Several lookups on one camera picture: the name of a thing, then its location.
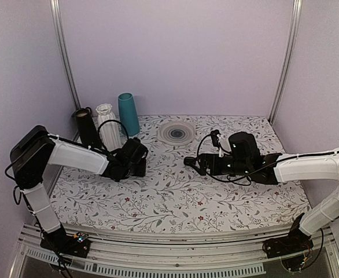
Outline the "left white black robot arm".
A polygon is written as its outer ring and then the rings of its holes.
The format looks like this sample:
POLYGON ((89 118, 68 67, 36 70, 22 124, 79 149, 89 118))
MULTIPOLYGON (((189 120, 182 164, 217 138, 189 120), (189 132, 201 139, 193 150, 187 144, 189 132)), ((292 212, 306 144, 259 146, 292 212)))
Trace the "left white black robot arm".
POLYGON ((48 233, 48 242, 57 251, 66 251, 70 238, 60 231, 61 222, 43 186, 46 166, 71 167, 119 182, 130 176, 143 177, 147 155, 147 147, 138 138, 129 138, 122 148, 109 152, 50 134, 37 125, 13 147, 6 170, 13 172, 8 177, 18 186, 39 226, 48 233))

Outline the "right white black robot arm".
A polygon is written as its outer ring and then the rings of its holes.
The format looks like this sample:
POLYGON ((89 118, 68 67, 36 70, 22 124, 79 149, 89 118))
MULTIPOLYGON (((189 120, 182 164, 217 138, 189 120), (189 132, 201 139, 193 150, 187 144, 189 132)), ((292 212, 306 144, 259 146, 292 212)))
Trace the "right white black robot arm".
MULTIPOLYGON (((221 142, 218 130, 209 134, 217 154, 198 153, 186 157, 184 164, 199 175, 217 179, 228 175, 229 183, 242 179, 264 185, 277 185, 289 181, 336 180, 339 181, 339 148, 316 153, 262 155, 253 134, 238 132, 228 137, 228 147, 221 142)), ((299 215, 284 238, 283 247, 295 253, 323 226, 339 218, 339 186, 327 198, 307 213, 299 215)))

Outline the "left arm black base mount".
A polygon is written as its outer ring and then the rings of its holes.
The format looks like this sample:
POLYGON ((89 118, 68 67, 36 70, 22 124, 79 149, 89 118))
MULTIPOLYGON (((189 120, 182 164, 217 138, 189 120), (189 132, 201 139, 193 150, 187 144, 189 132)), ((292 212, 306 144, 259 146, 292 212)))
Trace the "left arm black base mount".
POLYGON ((68 235, 63 226, 54 232, 44 232, 40 246, 54 251, 56 254, 66 254, 79 258, 87 258, 91 240, 88 233, 77 232, 68 235))

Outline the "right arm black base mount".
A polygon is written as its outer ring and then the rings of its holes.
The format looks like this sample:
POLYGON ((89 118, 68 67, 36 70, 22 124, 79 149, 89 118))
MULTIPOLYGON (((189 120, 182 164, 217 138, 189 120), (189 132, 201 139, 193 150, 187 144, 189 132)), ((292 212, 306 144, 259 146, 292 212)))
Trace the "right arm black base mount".
POLYGON ((311 236, 299 230, 303 215, 304 213, 300 214, 294 220, 286 236, 270 238, 263 242, 262 250, 267 258, 281 257, 313 248, 311 236))

